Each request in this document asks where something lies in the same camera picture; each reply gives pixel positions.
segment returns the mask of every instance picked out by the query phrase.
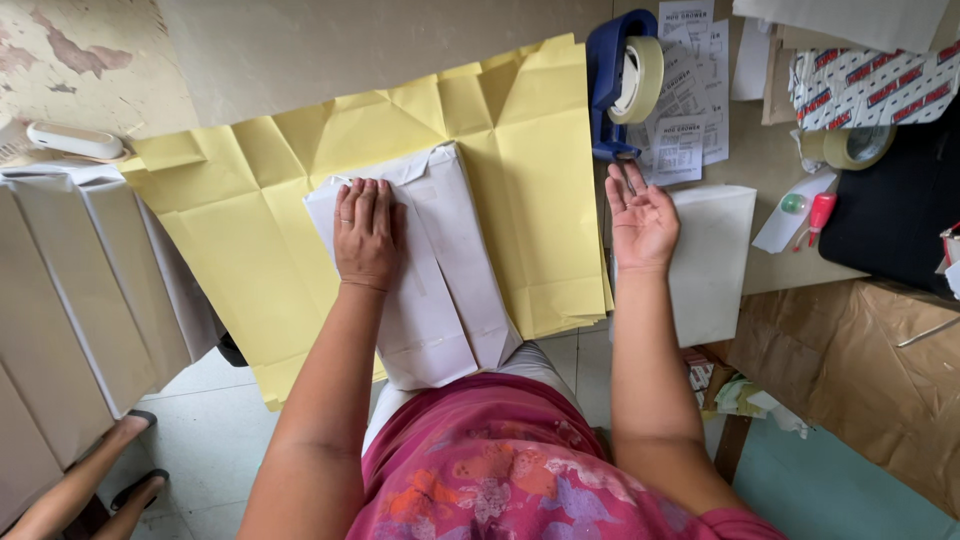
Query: woman's right hand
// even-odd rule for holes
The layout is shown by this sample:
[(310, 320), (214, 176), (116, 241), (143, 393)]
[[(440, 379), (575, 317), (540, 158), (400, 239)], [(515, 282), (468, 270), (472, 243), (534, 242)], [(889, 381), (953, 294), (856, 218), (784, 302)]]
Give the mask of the woman's right hand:
[(333, 251), (341, 283), (389, 292), (406, 247), (407, 207), (392, 204), (390, 183), (355, 179), (340, 186)]
[(665, 191), (656, 185), (647, 187), (635, 161), (627, 161), (625, 168), (636, 195), (631, 193), (616, 163), (608, 167), (610, 176), (606, 181), (617, 272), (665, 274), (680, 236), (677, 209)]

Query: folded yellow paper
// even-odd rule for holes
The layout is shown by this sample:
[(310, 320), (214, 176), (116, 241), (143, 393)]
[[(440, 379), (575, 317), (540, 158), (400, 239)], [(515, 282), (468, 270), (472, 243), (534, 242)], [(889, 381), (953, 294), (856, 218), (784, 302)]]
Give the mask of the folded yellow paper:
[(330, 174), (446, 140), (520, 334), (603, 318), (588, 122), (584, 46), (566, 35), (389, 90), (136, 141), (120, 168), (277, 410), (337, 294), (301, 199)]

